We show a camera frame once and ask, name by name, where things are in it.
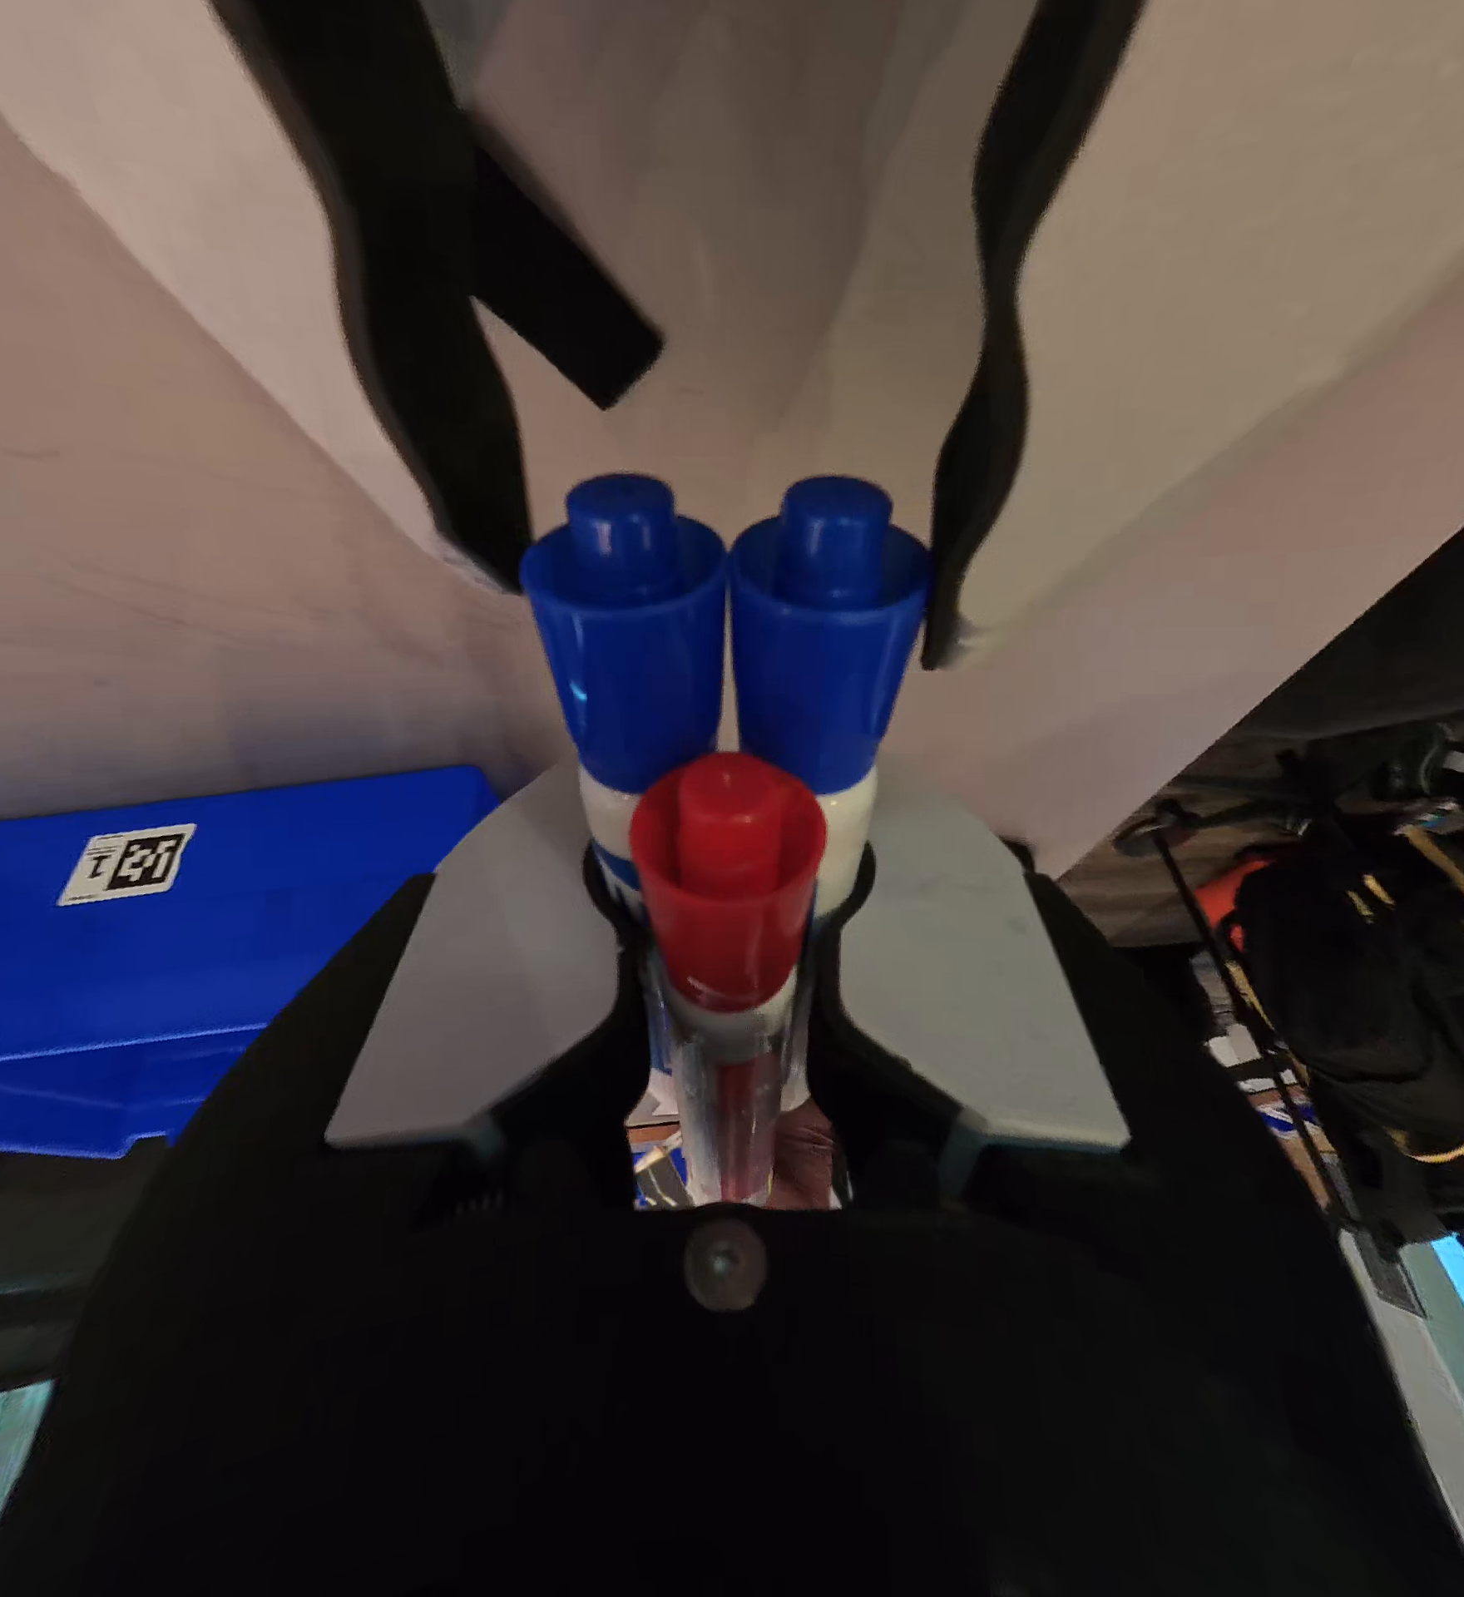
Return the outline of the orange bag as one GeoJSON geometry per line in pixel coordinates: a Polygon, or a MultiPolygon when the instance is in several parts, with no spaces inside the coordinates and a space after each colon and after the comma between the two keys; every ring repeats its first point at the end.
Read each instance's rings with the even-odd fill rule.
{"type": "Polygon", "coordinates": [[[1195,889],[1205,921],[1237,955],[1245,950],[1245,931],[1238,920],[1238,900],[1250,876],[1269,866],[1262,856],[1243,858],[1195,889]]]}

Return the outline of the blue marker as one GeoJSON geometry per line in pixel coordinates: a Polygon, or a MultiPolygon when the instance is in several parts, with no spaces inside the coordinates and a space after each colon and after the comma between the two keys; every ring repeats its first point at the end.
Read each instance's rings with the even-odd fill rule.
{"type": "Polygon", "coordinates": [[[856,889],[880,752],[923,629],[932,556],[895,525],[881,487],[816,477],[732,547],[732,665],[740,749],[817,799],[828,843],[814,915],[856,889]]]}
{"type": "Polygon", "coordinates": [[[638,804],[719,745],[729,549],[680,514],[663,482],[606,475],[568,494],[566,524],[524,554],[521,582],[605,883],[643,918],[630,846],[638,804]]]}

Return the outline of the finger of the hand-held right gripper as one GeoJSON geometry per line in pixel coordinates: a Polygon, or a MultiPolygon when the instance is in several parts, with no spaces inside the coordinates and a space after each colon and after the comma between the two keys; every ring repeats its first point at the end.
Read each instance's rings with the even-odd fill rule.
{"type": "Polygon", "coordinates": [[[0,2],[0,114],[376,509],[475,586],[363,393],[314,185],[202,2],[0,2]]]}
{"type": "Polygon", "coordinates": [[[1037,4],[970,205],[977,364],[942,447],[923,666],[955,670],[1351,353],[1327,183],[1393,121],[1398,4],[1037,4]]]}

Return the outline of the red marker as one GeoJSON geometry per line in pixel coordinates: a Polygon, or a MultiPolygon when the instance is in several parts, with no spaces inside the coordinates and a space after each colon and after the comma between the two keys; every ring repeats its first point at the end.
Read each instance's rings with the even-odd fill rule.
{"type": "Polygon", "coordinates": [[[715,752],[645,792],[628,841],[688,1195],[762,1208],[826,817],[796,777],[715,752]]]}

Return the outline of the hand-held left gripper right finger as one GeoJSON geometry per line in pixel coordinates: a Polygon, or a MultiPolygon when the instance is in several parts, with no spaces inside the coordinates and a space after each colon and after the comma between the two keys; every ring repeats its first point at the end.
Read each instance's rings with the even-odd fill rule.
{"type": "Polygon", "coordinates": [[[948,1108],[943,1185],[989,1148],[1116,1156],[1129,1128],[1022,859],[921,780],[881,780],[873,884],[841,930],[841,1009],[948,1108]]]}

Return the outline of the large blue storage bin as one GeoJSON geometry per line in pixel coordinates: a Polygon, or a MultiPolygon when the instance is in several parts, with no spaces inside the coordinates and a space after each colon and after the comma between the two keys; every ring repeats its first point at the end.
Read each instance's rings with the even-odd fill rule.
{"type": "Polygon", "coordinates": [[[0,1151],[175,1139],[499,804],[445,767],[0,821],[0,1151]]]}

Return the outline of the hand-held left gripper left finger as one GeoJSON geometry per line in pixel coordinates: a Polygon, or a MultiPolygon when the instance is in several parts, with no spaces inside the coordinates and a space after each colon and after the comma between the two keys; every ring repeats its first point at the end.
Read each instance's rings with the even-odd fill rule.
{"type": "Polygon", "coordinates": [[[633,925],[591,889],[574,762],[504,802],[437,869],[326,1128],[336,1149],[564,1143],[631,1178],[633,925]]]}

